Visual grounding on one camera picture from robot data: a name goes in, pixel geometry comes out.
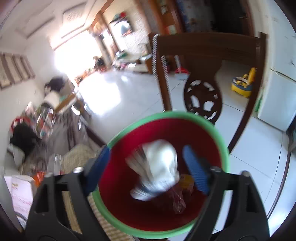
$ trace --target green bucket rim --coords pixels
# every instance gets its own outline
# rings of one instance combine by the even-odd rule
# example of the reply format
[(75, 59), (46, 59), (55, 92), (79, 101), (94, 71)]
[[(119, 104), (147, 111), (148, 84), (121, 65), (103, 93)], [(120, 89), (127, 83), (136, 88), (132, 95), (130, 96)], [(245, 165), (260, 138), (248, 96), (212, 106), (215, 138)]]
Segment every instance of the green bucket rim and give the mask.
[[(132, 130), (138, 128), (141, 125), (144, 125), (148, 122), (159, 120), (159, 119), (164, 119), (164, 118), (179, 118), (179, 119), (186, 119), (192, 122), (197, 123), (200, 127), (202, 127), (214, 140), (218, 151), (220, 153), (221, 157), (221, 164), (222, 164), (222, 169), (225, 172), (229, 171), (229, 152), (228, 148), (226, 147), (224, 140), (222, 139), (221, 135), (219, 132), (215, 129), (214, 125), (206, 120), (205, 118), (199, 116), (199, 115), (194, 115), (190, 112), (181, 112), (181, 111), (166, 111), (163, 113), (157, 113), (151, 116), (148, 116), (146, 118), (143, 118), (125, 129), (123, 129), (121, 132), (119, 132), (108, 144), (107, 146), (111, 149), (121, 138), (123, 138), (126, 134), (131, 132)], [(118, 220), (115, 216), (113, 216), (112, 213), (109, 212), (107, 207), (105, 206), (100, 192), (98, 188), (92, 192), (92, 196), (94, 198), (94, 202), (99, 210), (99, 212), (103, 215), (103, 217), (114, 227), (119, 229), (122, 232), (125, 232), (128, 235), (132, 235), (135, 237), (139, 238), (146, 238), (146, 239), (162, 239), (162, 238), (169, 238), (173, 236), (177, 236), (180, 234), (183, 234), (185, 232), (188, 232), (191, 230), (193, 227), (194, 223), (196, 222), (197, 218), (192, 220), (191, 222), (185, 224), (182, 227), (172, 229), (172, 230), (167, 230), (167, 231), (145, 231), (145, 230), (140, 230), (140, 229), (135, 229), (132, 228), (124, 223), (122, 223), (120, 220)]]

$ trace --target trash can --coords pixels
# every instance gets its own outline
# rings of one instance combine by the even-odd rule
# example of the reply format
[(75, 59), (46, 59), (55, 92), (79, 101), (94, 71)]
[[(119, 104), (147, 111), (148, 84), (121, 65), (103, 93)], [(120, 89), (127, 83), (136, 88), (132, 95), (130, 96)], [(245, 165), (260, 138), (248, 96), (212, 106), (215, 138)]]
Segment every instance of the trash can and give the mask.
[(93, 198), (105, 219), (119, 230), (140, 238), (161, 239), (189, 231), (207, 198), (194, 189), (191, 201), (182, 214), (162, 212), (153, 202), (133, 199), (130, 190), (139, 176), (126, 164), (126, 158), (141, 144), (164, 139), (177, 152), (178, 171), (189, 174), (182, 157), (190, 145), (199, 157), (212, 166), (228, 171), (228, 149), (214, 125), (190, 112), (167, 111), (135, 122), (115, 136), (108, 146), (110, 161), (104, 170)]

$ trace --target doorway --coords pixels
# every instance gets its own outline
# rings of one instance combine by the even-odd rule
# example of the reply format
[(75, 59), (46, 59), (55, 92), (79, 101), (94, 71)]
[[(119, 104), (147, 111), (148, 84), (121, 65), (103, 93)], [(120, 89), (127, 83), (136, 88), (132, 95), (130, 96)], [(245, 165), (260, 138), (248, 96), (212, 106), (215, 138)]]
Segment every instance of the doorway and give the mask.
[(56, 67), (67, 74), (72, 82), (85, 71), (92, 70), (94, 57), (102, 56), (96, 39), (84, 31), (58, 47), (55, 51)]
[(254, 36), (254, 28), (246, 0), (211, 0), (215, 30)]

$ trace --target wooden chair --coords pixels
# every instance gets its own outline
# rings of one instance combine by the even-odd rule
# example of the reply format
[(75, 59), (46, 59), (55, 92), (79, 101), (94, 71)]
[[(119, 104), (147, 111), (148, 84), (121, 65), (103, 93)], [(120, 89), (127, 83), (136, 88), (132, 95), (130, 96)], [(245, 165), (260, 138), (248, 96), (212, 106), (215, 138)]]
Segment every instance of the wooden chair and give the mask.
[[(246, 127), (258, 97), (265, 64), (266, 34), (260, 33), (260, 38), (255, 38), (214, 32), (176, 35), (150, 33), (149, 39), (156, 53), (154, 74), (158, 78), (164, 109), (172, 110), (164, 56), (179, 55), (185, 68), (191, 72), (184, 87), (186, 109), (204, 116), (213, 124), (222, 111), (222, 95), (215, 81), (215, 74), (221, 67), (222, 60), (238, 62), (257, 69), (246, 110), (228, 146), (231, 153)], [(194, 106), (192, 96), (198, 99), (199, 106)], [(205, 110), (204, 104), (208, 101), (213, 102), (213, 106), (210, 110)]]

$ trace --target toy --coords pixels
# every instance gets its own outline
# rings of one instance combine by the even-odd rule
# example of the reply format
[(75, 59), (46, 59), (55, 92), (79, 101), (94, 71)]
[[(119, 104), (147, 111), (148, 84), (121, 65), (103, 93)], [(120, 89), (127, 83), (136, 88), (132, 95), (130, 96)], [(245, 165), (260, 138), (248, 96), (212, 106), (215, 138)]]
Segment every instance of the toy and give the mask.
[(239, 93), (245, 98), (251, 95), (253, 81), (255, 79), (256, 69), (251, 68), (249, 74), (244, 74), (243, 77), (236, 77), (232, 80), (231, 90)]

